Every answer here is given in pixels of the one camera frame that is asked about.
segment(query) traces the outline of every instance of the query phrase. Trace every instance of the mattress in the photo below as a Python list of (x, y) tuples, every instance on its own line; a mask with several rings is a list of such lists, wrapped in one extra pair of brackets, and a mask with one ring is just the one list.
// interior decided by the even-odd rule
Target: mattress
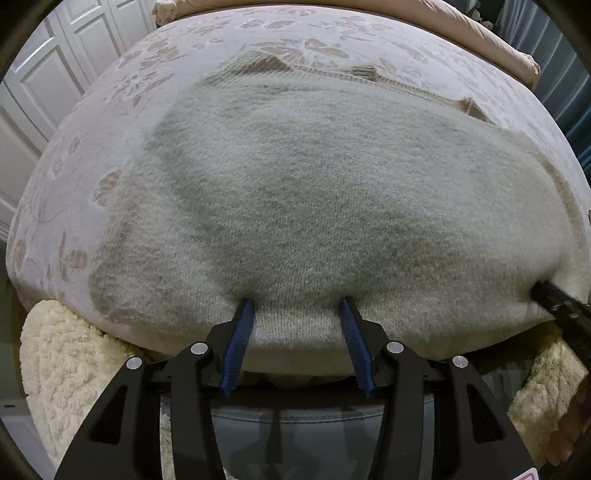
[(93, 259), (109, 199), (146, 135), (187, 85), (251, 50), (325, 71), (372, 65), (410, 88), (471, 99), (494, 125), (525, 134), (550, 159), (573, 195), (569, 215), (589, 243), (589, 186), (564, 135), (526, 86), (461, 47), (395, 19), (312, 6), (249, 7), (159, 28), (101, 75), (59, 126), (9, 237), (9, 276), (27, 308), (59, 300), (111, 335), (173, 353), (170, 342), (179, 342), (174, 332), (167, 336), (113, 322), (98, 311), (89, 293)]

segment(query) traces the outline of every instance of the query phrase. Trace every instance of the silver screw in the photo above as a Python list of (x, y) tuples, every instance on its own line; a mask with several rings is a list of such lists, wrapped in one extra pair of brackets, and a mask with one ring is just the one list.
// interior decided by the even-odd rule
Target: silver screw
[(404, 345), (400, 342), (388, 342), (386, 345), (388, 352), (390, 353), (402, 353), (404, 352)]
[(207, 352), (208, 348), (209, 347), (206, 343), (194, 343), (191, 345), (191, 353), (195, 355), (203, 355), (205, 352)]
[(127, 360), (125, 366), (130, 370), (137, 370), (139, 367), (142, 366), (142, 359), (138, 356), (133, 356), (129, 360)]
[(468, 360), (465, 356), (456, 355), (452, 362), (458, 368), (466, 368), (468, 366)]

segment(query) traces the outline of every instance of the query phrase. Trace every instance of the beige pillow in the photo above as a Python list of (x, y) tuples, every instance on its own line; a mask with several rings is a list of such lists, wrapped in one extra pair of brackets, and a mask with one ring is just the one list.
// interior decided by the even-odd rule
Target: beige pillow
[[(265, 0), (156, 0), (152, 14), (158, 25), (165, 25), (207, 10), (267, 3)], [(354, 8), (410, 22), (480, 55), (532, 90), (540, 76), (540, 66), (531, 55), (517, 51), (443, 0), (302, 0), (298, 3)]]

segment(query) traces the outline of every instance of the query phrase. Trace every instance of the knitted sweater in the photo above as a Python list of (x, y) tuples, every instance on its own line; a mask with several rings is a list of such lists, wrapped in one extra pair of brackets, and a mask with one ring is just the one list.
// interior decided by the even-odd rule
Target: knitted sweater
[(588, 291), (582, 220), (535, 145), (372, 67), (246, 53), (178, 93), (115, 194), (95, 307), (176, 353), (249, 297), (254, 372), (351, 374), (344, 296), (446, 358), (547, 320), (538, 280)]

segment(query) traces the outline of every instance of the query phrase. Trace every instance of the white door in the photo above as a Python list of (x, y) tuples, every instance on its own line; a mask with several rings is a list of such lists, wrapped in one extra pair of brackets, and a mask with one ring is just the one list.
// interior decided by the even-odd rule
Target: white door
[(49, 140), (90, 85), (55, 12), (29, 38), (4, 82), (31, 122)]
[(8, 229), (22, 191), (27, 185), (47, 140), (0, 84), (0, 239)]
[(151, 15), (154, 3), (155, 0), (109, 0), (115, 24), (126, 50), (156, 29)]
[(125, 52), (108, 0), (64, 0), (55, 13), (89, 83)]
[(154, 0), (63, 0), (0, 84), (0, 240), (60, 121), (90, 84), (156, 28)]

